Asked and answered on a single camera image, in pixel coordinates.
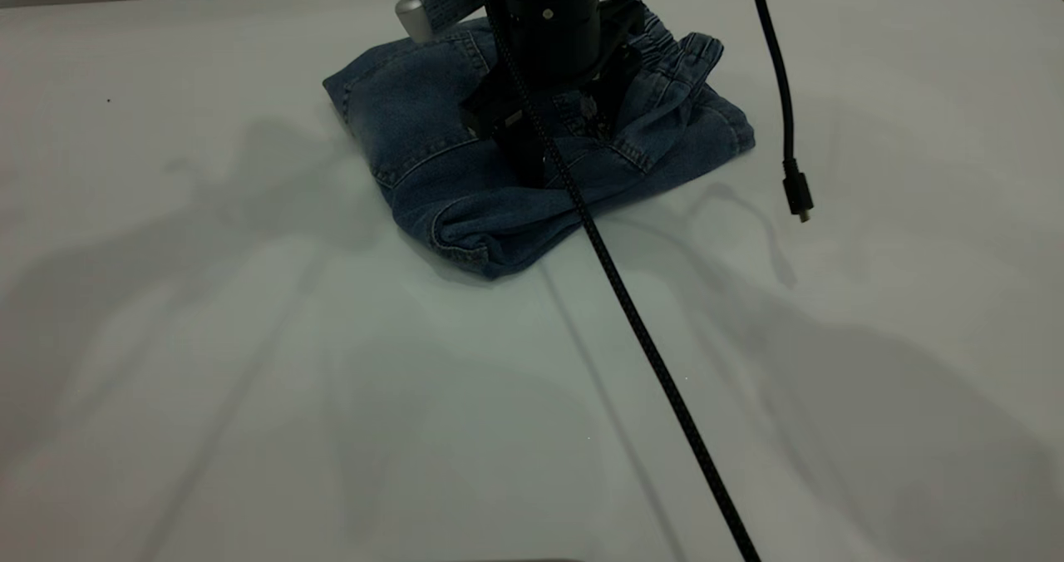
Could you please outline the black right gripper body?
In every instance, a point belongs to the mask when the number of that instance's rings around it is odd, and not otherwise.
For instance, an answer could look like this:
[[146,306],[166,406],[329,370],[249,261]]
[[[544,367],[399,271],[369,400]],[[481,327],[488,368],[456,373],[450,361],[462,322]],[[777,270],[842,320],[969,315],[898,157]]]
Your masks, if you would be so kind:
[[485,0],[497,65],[461,104],[461,119],[478,139],[497,137],[508,116],[523,116],[510,73],[516,63],[533,102],[581,90],[620,46],[643,34],[639,0]]

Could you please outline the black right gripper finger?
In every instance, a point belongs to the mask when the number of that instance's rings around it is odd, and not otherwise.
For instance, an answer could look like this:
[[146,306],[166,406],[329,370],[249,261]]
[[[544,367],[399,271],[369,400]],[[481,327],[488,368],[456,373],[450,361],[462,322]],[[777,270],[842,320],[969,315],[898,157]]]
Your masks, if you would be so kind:
[[643,68],[638,48],[620,46],[581,88],[581,114],[591,136],[612,136],[632,81]]
[[546,186],[546,146],[525,116],[508,116],[497,126],[497,146],[518,183],[532,191]]

